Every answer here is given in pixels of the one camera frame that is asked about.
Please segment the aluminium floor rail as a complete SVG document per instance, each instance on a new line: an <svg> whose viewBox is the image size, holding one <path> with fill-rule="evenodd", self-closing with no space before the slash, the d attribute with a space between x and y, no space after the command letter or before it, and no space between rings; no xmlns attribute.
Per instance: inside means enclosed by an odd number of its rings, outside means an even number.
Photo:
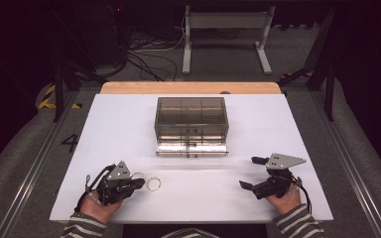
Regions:
<svg viewBox="0 0 381 238"><path fill-rule="evenodd" d="M36 183L43 170L45 163L49 157L51 147L56 139L56 136L68 114L71 105L74 103L78 95L77 91L70 91L66 94L65 102L63 103L64 110L59 116L57 122L51 124L50 131L47 133L44 143L30 166L28 173L22 181L19 189L13 199L11 206L7 210L0 224L0 238L9 238Z"/></svg>
<svg viewBox="0 0 381 238"><path fill-rule="evenodd" d="M317 91L310 93L312 101L320 114L321 119L324 121L333 143L336 145L338 151L338 159L344 169L345 174L353 188L353 191L360 203L360 206L374 232L376 238L381 238L381 213L374 202L371 193L361 177L359 170L352 160L340 134L337 131L334 123L329 119L324 111L324 102Z"/></svg>

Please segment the person's striped torso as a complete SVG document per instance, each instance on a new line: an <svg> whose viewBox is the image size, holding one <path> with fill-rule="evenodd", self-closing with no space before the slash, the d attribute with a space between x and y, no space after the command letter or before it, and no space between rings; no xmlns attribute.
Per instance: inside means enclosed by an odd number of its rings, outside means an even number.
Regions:
<svg viewBox="0 0 381 238"><path fill-rule="evenodd" d="M163 235L161 238L219 238L207 231L196 228L184 228Z"/></svg>

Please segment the person's right hand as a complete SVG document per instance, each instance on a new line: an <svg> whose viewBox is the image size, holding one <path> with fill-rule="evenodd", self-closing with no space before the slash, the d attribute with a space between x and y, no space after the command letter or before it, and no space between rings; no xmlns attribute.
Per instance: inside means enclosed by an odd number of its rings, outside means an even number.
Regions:
<svg viewBox="0 0 381 238"><path fill-rule="evenodd" d="M280 215L286 214L302 203L300 188L296 185L291 185L282 197L270 195L267 197L267 201L276 208Z"/></svg>

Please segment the black equipment box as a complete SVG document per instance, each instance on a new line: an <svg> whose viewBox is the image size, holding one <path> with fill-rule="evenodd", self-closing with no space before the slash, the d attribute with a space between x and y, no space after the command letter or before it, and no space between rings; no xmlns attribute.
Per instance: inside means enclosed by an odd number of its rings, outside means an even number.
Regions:
<svg viewBox="0 0 381 238"><path fill-rule="evenodd" d="M86 17L87 46L97 65L118 67L125 63L125 49L108 5L89 5Z"/></svg>

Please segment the smoky clear drawer organizer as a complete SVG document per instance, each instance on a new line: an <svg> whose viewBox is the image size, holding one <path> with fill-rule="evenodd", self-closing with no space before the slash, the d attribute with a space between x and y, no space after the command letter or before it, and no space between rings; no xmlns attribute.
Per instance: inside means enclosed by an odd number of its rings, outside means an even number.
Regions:
<svg viewBox="0 0 381 238"><path fill-rule="evenodd" d="M159 97L154 125L159 143L216 142L229 129L223 97Z"/></svg>

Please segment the person's left hand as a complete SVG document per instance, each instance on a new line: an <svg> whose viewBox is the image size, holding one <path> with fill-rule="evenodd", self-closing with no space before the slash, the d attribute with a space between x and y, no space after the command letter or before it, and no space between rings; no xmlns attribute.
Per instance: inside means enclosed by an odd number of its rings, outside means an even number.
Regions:
<svg viewBox="0 0 381 238"><path fill-rule="evenodd" d="M105 206L98 201L98 192L93 191L81 202L79 211L91 216L103 224L107 224L111 216L121 207L123 201L119 200L113 204Z"/></svg>

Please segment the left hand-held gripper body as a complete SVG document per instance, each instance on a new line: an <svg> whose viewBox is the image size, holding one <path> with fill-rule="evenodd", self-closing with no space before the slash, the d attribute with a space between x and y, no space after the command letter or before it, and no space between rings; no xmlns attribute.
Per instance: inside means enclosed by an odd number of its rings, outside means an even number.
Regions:
<svg viewBox="0 0 381 238"><path fill-rule="evenodd" d="M108 172L101 178L96 190L99 201L108 206L130 197L135 188L136 185L132 180L131 173L126 164L121 161L118 165L109 167Z"/></svg>

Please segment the grey metal stand frame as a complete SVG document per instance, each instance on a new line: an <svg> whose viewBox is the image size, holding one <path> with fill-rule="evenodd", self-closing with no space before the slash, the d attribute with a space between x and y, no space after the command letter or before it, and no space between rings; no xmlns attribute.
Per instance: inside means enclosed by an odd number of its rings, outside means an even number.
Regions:
<svg viewBox="0 0 381 238"><path fill-rule="evenodd" d="M193 12L186 7L184 24L183 74L191 72L191 30L192 29L260 29L262 36L254 43L258 59L266 75L272 73L265 53L265 45L275 14L275 7L258 12Z"/></svg>

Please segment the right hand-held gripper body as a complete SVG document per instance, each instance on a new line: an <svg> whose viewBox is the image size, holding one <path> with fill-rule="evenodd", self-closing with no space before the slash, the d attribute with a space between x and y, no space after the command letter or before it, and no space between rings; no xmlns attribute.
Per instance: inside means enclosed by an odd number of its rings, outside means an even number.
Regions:
<svg viewBox="0 0 381 238"><path fill-rule="evenodd" d="M273 153L265 165L269 177L254 185L252 192L258 199L270 195L282 197L294 181L290 168L304 164L306 161L303 158Z"/></svg>

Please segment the yellow black floor tape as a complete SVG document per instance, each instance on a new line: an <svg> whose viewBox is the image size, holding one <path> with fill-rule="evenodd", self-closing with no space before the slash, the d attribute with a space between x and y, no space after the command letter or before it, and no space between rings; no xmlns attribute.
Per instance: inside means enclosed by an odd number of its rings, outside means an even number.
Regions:
<svg viewBox="0 0 381 238"><path fill-rule="evenodd" d="M39 106L38 106L39 109L43 109L43 108L56 109L57 108L57 106L54 103L50 102L52 94L55 91L56 91L56 86L54 84L51 84L49 88L46 90L42 101L39 103Z"/></svg>

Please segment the black metal stand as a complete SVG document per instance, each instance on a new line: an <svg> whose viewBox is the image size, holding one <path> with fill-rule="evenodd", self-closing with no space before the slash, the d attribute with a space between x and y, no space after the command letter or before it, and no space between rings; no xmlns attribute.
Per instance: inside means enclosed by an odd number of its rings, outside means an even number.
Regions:
<svg viewBox="0 0 381 238"><path fill-rule="evenodd" d="M48 41L50 55L54 64L54 85L56 89L56 114L54 121L59 122L66 109L64 104L64 86L66 85L69 91L77 91L80 88L78 76L75 74L77 71L100 84L104 84L106 79L74 62L66 55L64 44L58 31L59 16L49 6L45 6L43 10L48 14L48 17L42 18L42 23L44 24L43 34Z"/></svg>
<svg viewBox="0 0 381 238"><path fill-rule="evenodd" d="M308 90L319 90L322 84L325 83L325 96L323 106L325 115L329 121L333 120L332 106L335 82L335 67L334 59L331 56L327 55L324 50L327 35L331 27L335 11L335 7L330 7L327 10L326 16L320 25L317 37L303 67L288 75L282 75L278 81L279 86L284 86L311 71L312 76L306 83L306 87Z"/></svg>

